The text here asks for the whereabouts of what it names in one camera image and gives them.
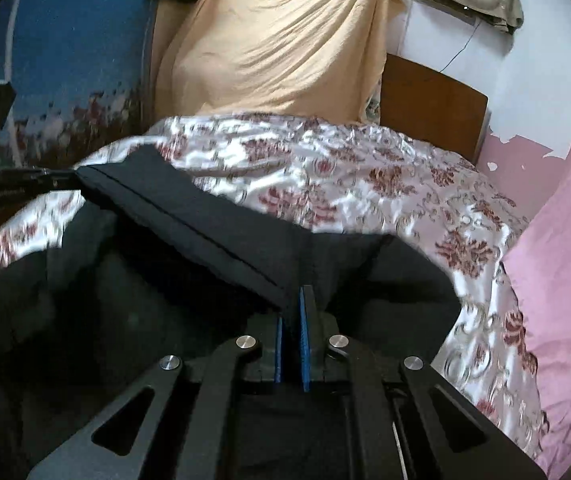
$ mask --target satin bedspread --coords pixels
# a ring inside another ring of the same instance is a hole
[[[155,114],[254,110],[366,122],[400,0],[199,0],[170,43]]]
[[[536,358],[502,257],[527,225],[456,153],[382,126],[269,114],[169,118],[81,164],[155,144],[196,186],[315,232],[396,232],[451,277],[461,314],[433,366],[529,456],[546,429]],[[50,192],[0,229],[0,268],[60,245],[83,205]]]

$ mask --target wall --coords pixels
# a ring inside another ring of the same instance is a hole
[[[489,135],[477,166],[533,216],[554,192],[571,146],[571,0],[521,4],[523,27],[513,37],[481,23],[443,73],[488,96]],[[417,1],[405,26],[396,52],[437,71],[474,31]]]

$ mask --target black garment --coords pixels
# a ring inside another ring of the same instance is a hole
[[[24,478],[165,354],[209,354],[254,312],[279,311],[296,333],[301,285],[342,333],[388,356],[432,360],[459,314],[448,277],[392,235],[313,234],[236,206],[197,189],[152,147],[78,174],[88,202],[62,247],[0,272],[0,454],[21,471],[4,478]],[[296,383],[298,357],[285,357],[285,379]],[[265,402],[276,400],[242,402],[251,408],[240,419],[262,424]],[[253,453],[256,470],[318,478],[311,471],[337,448],[306,430],[331,412],[311,402],[298,411],[306,436],[274,441],[280,461],[275,449]],[[297,460],[310,468],[293,469]]]

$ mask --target wooden headboard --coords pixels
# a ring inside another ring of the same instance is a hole
[[[487,105],[488,98],[469,86],[388,55],[381,82],[381,126],[475,162]]]

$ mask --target draped beige curtain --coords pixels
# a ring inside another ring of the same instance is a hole
[[[400,0],[199,0],[157,78],[157,118],[240,110],[365,121]]]

